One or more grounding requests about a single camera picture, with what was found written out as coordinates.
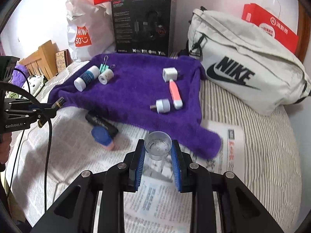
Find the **nike logo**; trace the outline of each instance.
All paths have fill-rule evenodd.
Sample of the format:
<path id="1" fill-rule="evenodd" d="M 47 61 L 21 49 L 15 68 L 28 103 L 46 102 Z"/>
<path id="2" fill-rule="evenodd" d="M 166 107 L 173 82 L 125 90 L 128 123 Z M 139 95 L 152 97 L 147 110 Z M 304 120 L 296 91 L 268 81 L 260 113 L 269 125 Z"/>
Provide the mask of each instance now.
<path id="1" fill-rule="evenodd" d="M 216 74 L 215 69 L 219 70 L 220 72 L 223 72 L 227 74 L 228 76 L 234 78 L 229 79 L 227 77 L 223 77 L 221 75 Z M 224 57 L 221 62 L 219 62 L 216 66 L 216 63 L 211 65 L 207 70 L 206 74 L 208 77 L 214 80 L 228 82 L 240 86 L 245 86 L 252 89 L 260 90 L 256 87 L 249 86 L 246 84 L 246 80 L 250 79 L 250 76 L 254 76 L 255 73 L 251 70 L 245 68 L 238 62 L 229 59 L 228 57 Z"/>

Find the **white nike bag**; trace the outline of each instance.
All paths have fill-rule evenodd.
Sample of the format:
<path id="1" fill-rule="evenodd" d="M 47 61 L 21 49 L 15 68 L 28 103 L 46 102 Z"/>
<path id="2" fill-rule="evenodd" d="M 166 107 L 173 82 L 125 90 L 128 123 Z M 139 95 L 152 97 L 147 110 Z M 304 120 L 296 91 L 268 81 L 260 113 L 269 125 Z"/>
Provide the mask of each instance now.
<path id="1" fill-rule="evenodd" d="M 195 9 L 188 39 L 189 55 L 201 60 L 206 77 L 260 114 L 299 102 L 311 91 L 298 58 L 254 24 Z"/>
<path id="2" fill-rule="evenodd" d="M 68 0 L 66 8 L 69 52 L 74 61 L 90 60 L 113 44 L 112 19 L 104 6 Z"/>

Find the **blue label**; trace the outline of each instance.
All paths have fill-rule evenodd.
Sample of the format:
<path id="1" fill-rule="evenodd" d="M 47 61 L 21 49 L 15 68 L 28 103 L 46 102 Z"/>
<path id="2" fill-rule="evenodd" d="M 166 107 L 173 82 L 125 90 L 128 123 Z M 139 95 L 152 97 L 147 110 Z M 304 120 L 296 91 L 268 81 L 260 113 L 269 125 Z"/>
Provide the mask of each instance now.
<path id="1" fill-rule="evenodd" d="M 91 71 L 86 71 L 80 76 L 80 78 L 84 81 L 85 85 L 88 85 L 95 80 L 94 74 Z"/>

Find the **white cap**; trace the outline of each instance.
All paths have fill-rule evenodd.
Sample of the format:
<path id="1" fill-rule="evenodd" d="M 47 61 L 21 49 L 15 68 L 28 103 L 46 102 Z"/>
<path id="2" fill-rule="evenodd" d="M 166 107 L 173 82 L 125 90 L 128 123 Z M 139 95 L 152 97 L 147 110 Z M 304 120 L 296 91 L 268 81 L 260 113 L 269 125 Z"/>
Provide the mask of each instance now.
<path id="1" fill-rule="evenodd" d="M 183 101 L 182 100 L 174 100 L 174 107 L 175 109 L 181 109 L 183 107 Z"/>
<path id="2" fill-rule="evenodd" d="M 73 84 L 80 92 L 82 92 L 86 88 L 84 80 L 82 80 L 80 77 L 76 78 Z"/>
<path id="3" fill-rule="evenodd" d="M 158 113 L 167 113 L 171 110 L 171 105 L 168 99 L 157 100 L 156 102 L 156 110 Z"/>
<path id="4" fill-rule="evenodd" d="M 113 77 L 114 72 L 108 68 L 98 76 L 98 80 L 101 84 L 106 85 Z"/>

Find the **black headset box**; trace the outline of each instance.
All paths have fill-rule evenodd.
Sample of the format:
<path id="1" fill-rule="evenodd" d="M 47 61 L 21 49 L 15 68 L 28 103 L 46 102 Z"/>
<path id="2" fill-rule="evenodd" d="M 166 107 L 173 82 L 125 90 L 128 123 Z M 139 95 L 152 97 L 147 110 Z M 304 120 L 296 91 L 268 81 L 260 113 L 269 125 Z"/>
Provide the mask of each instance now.
<path id="1" fill-rule="evenodd" d="M 172 53 L 176 0 L 112 0 L 111 8 L 118 53 Z"/>

